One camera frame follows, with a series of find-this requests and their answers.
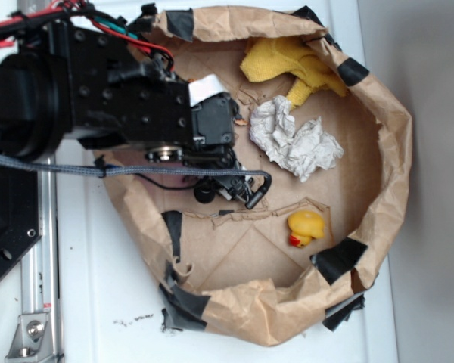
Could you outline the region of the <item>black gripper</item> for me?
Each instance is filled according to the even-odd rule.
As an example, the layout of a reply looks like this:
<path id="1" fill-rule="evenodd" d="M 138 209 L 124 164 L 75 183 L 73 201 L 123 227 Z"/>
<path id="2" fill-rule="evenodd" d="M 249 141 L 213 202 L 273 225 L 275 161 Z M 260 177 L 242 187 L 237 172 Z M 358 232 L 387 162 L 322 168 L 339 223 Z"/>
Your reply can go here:
<path id="1" fill-rule="evenodd" d="M 113 124 L 106 149 L 141 151 L 154 162 L 232 166 L 239 107 L 217 76 L 186 82 L 156 64 L 121 64 L 108 69 L 107 84 Z"/>

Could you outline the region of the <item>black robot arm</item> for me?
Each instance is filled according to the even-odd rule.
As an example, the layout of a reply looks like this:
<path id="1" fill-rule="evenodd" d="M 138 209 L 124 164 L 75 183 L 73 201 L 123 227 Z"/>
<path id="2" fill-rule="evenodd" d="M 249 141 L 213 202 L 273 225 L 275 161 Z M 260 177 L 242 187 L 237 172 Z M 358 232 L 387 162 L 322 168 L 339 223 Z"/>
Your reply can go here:
<path id="1" fill-rule="evenodd" d="M 87 150 L 139 150 L 152 161 L 235 164 L 238 105 L 219 91 L 194 102 L 159 56 L 59 21 L 30 31 L 0 63 L 0 154 L 36 161 L 73 139 Z"/>

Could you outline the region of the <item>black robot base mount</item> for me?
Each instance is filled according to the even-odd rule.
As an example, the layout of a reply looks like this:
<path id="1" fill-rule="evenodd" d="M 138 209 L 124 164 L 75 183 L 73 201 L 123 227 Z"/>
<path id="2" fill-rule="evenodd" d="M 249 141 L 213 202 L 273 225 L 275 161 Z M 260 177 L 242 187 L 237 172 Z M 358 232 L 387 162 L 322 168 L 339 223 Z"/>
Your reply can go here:
<path id="1" fill-rule="evenodd" d="M 39 237 L 38 175 L 0 166 L 0 281 Z"/>

